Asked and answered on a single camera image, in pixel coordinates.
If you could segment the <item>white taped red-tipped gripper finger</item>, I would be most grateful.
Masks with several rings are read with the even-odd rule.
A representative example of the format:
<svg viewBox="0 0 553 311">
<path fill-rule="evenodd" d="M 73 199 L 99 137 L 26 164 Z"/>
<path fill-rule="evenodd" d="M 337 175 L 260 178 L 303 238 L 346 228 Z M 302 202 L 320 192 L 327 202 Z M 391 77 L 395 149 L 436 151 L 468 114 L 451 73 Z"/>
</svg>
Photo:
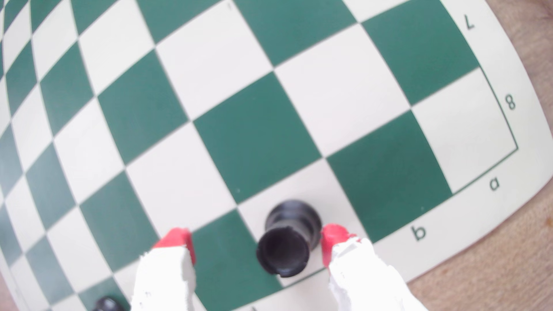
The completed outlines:
<svg viewBox="0 0 553 311">
<path fill-rule="evenodd" d="M 140 258 L 131 310 L 194 310 L 196 256 L 192 234 L 175 227 Z"/>
<path fill-rule="evenodd" d="M 321 230 L 321 246 L 339 310 L 427 310 L 399 272 L 375 253 L 370 239 L 329 223 Z"/>
</svg>

